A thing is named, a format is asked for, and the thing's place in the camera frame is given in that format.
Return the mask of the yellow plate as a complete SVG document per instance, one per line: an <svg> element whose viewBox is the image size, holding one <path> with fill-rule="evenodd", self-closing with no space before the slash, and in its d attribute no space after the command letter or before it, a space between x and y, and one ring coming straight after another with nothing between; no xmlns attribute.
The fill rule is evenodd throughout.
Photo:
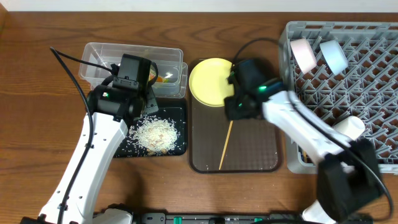
<svg viewBox="0 0 398 224"><path fill-rule="evenodd" d="M234 87L227 80L232 65L223 58L209 58L199 62L189 77L189 88L194 98L206 106L224 106L224 99L234 93Z"/></svg>

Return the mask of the rice food scraps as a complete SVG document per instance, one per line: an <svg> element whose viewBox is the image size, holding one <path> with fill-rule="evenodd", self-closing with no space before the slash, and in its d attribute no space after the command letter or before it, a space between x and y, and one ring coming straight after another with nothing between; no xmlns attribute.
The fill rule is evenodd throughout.
<svg viewBox="0 0 398 224"><path fill-rule="evenodd" d="M179 156L186 150L184 122L146 116L133 124L121 144L126 157Z"/></svg>

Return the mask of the small white cup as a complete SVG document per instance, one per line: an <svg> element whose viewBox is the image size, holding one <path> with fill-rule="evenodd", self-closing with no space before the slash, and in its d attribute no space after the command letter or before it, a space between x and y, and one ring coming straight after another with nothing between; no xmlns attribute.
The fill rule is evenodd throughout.
<svg viewBox="0 0 398 224"><path fill-rule="evenodd" d="M356 140L365 131L365 124L356 116L349 116L333 126L333 129Z"/></svg>

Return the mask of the yellow green snack wrapper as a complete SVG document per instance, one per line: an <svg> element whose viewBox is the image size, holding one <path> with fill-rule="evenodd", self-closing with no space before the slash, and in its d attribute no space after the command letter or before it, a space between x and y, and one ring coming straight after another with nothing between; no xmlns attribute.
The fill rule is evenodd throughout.
<svg viewBox="0 0 398 224"><path fill-rule="evenodd" d="M169 82L169 78L162 77L162 76L159 75L159 73L156 70L150 69L149 82L168 83Z"/></svg>

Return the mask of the pink white bowl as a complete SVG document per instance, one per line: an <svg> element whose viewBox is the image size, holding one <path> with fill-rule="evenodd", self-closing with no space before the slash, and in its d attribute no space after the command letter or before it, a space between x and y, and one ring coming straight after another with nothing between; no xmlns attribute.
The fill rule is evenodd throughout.
<svg viewBox="0 0 398 224"><path fill-rule="evenodd" d="M306 74L317 66L316 58L307 39L293 40L290 42L290 47L302 73Z"/></svg>

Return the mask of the light blue bowl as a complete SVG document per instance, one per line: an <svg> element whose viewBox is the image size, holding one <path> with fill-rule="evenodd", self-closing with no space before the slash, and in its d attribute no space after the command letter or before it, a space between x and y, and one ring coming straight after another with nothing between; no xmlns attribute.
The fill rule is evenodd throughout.
<svg viewBox="0 0 398 224"><path fill-rule="evenodd" d="M348 67L345 54L336 40L321 43L320 50L333 74L338 75Z"/></svg>

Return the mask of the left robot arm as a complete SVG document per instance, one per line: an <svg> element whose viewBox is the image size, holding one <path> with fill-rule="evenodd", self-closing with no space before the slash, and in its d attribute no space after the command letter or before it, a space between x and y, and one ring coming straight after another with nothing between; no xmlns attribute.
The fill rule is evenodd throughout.
<svg viewBox="0 0 398 224"><path fill-rule="evenodd" d="M95 203L115 152L127 136L128 126L157 111L153 84L155 62L124 54L105 78L87 95L86 115L75 151L64 175L37 218L22 223L132 223L134 216L122 205L96 215Z"/></svg>

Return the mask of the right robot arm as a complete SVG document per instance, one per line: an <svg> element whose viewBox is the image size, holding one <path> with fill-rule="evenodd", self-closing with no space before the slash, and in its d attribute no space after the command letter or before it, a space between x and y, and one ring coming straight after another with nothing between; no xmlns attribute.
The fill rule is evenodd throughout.
<svg viewBox="0 0 398 224"><path fill-rule="evenodd" d="M373 144L350 138L310 111L284 83L266 73L257 60L231 67L225 98L229 120L263 117L283 130L316 165L317 199L301 217L312 223L341 223L386 193Z"/></svg>

